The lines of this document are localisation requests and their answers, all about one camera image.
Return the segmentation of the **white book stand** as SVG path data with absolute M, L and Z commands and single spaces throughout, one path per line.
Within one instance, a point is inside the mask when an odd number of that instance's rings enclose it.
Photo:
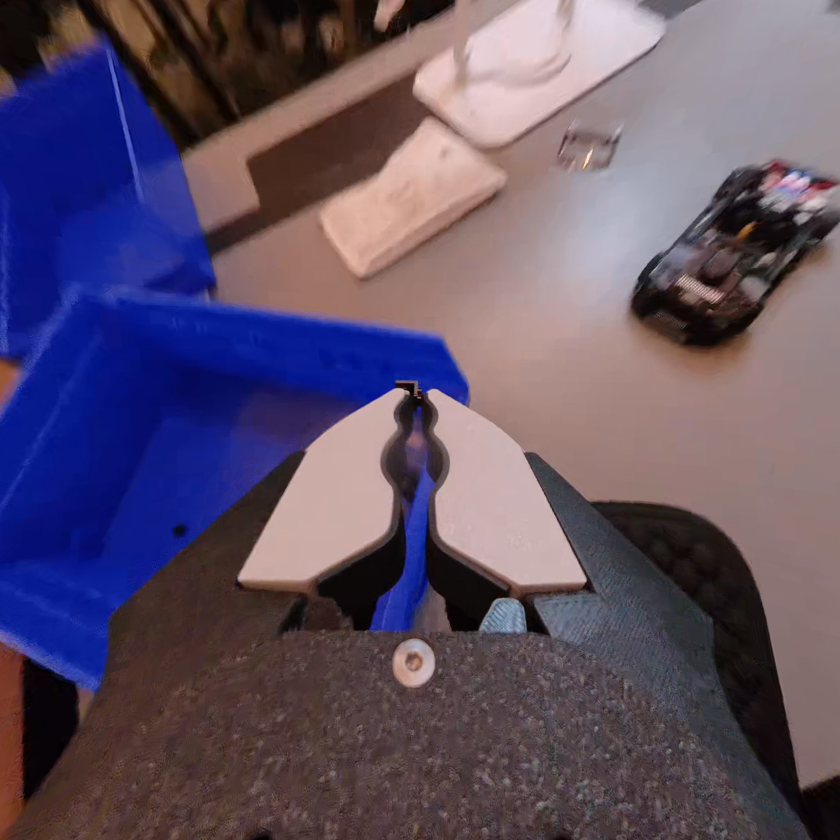
M 453 45 L 422 65 L 413 95 L 482 150 L 510 145 L 641 59 L 666 21 L 635 2 L 518 2 L 469 30 L 455 5 Z

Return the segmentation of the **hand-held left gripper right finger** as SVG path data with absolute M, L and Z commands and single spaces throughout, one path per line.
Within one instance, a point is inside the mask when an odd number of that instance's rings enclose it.
M 441 461 L 429 498 L 437 545 L 510 596 L 583 590 L 581 562 L 522 447 L 442 391 L 426 396 Z

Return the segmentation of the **clear lego windshield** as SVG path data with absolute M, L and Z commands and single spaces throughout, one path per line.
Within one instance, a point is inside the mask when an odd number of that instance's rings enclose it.
M 608 168 L 623 137 L 623 123 L 604 130 L 573 121 L 563 134 L 556 154 L 558 166 L 565 172 L 597 172 Z

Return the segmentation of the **black lego car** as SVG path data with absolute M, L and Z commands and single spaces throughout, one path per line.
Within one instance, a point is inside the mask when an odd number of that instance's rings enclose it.
M 631 312 L 686 346 L 735 339 L 838 226 L 837 190 L 838 177 L 783 160 L 732 171 L 640 272 Z

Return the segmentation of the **black wrist rest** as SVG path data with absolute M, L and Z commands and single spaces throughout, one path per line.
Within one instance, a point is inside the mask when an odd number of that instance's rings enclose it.
M 737 546 L 684 509 L 596 501 L 630 543 L 709 615 L 724 696 L 776 788 L 803 809 L 789 723 L 758 586 Z

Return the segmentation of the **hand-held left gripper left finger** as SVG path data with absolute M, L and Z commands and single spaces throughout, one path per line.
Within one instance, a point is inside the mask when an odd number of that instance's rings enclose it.
M 402 505 L 384 456 L 401 431 L 403 387 L 344 417 L 304 456 L 238 573 L 244 588 L 315 592 L 396 531 Z

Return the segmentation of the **printed white paper bag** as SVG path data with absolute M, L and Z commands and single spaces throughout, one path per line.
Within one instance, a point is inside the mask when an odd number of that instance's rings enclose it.
M 498 194 L 508 174 L 435 118 L 426 118 L 372 176 L 330 197 L 322 231 L 366 279 Z

